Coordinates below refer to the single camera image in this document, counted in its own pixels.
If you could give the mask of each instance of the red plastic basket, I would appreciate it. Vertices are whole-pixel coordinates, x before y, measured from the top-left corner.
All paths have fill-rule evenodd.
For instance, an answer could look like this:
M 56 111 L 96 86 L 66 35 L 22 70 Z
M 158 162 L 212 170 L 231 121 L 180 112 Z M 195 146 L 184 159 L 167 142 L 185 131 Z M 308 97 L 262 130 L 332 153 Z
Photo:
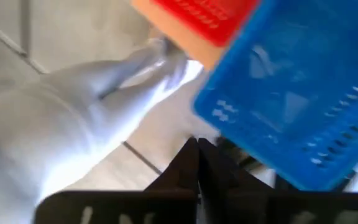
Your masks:
M 154 0 L 220 47 L 258 6 L 259 0 Z

